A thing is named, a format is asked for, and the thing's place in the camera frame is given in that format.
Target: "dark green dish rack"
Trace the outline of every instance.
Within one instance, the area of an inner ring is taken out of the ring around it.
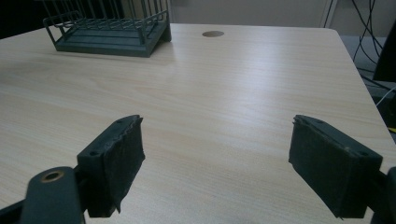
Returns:
[[[37,1],[49,14],[44,25],[58,51],[149,57],[172,39],[166,0]]]

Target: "wooden table surface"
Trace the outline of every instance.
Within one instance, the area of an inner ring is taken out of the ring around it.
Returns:
[[[45,30],[0,40],[0,207],[139,114],[147,158],[121,213],[88,223],[370,222],[336,219],[288,163],[303,114],[384,156],[383,172],[396,165],[335,31],[172,24],[172,36],[150,58],[57,52]]]

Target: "white wall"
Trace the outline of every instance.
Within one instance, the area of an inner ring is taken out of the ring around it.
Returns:
[[[318,27],[327,0],[170,0],[172,22]]]
[[[171,22],[320,27],[331,0],[169,0]],[[355,0],[364,18],[369,0]],[[374,31],[387,36],[396,19],[395,0],[376,0]],[[338,0],[330,28],[360,35],[363,26],[351,0]]]

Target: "round hole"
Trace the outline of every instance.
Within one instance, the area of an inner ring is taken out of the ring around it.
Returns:
[[[222,32],[222,31],[207,31],[207,32],[202,33],[202,35],[206,36],[206,37],[218,37],[218,36],[224,35],[224,32]]]
[[[99,152],[97,151],[90,152],[90,156],[97,156],[97,155],[99,155]]]
[[[64,176],[63,171],[53,171],[53,172],[43,175],[43,177],[41,178],[41,182],[43,182],[43,183],[53,182],[53,181],[56,181],[56,180],[62,178],[62,176]]]
[[[359,154],[361,154],[362,156],[368,156],[369,155],[367,152],[362,152],[362,151],[360,151]]]

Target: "screw hole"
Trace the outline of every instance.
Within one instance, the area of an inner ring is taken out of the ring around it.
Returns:
[[[361,154],[362,156],[368,156],[369,155],[367,152],[362,152],[362,151],[360,151],[359,154]]]
[[[56,180],[62,178],[62,176],[64,176],[63,171],[53,171],[53,172],[43,175],[43,177],[41,178],[41,182],[43,182],[43,183],[53,182],[53,181],[56,181]]]
[[[97,155],[99,155],[99,152],[97,151],[90,152],[90,156],[97,156]]]

